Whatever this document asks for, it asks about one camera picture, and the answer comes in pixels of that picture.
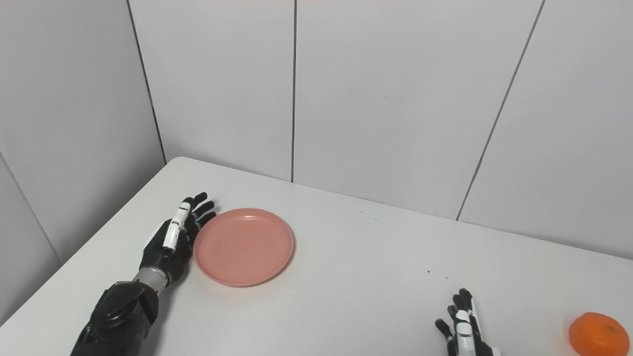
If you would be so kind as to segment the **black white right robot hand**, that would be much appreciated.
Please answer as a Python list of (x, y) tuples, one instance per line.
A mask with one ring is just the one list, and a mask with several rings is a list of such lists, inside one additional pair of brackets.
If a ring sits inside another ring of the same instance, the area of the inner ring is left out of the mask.
[(446, 342), (448, 356), (500, 356), (500, 349), (491, 347), (484, 341), (481, 323), (477, 315), (472, 293), (460, 288), (452, 296), (452, 304), (447, 307), (451, 318), (449, 325), (442, 318), (435, 320), (435, 327)]

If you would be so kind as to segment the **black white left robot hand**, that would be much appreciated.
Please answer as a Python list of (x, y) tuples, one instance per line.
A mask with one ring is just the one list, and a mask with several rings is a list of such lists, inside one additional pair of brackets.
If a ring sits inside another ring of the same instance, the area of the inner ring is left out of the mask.
[(145, 246), (136, 279), (158, 292), (178, 282), (192, 257), (197, 235), (217, 215), (214, 207), (205, 191), (185, 198)]

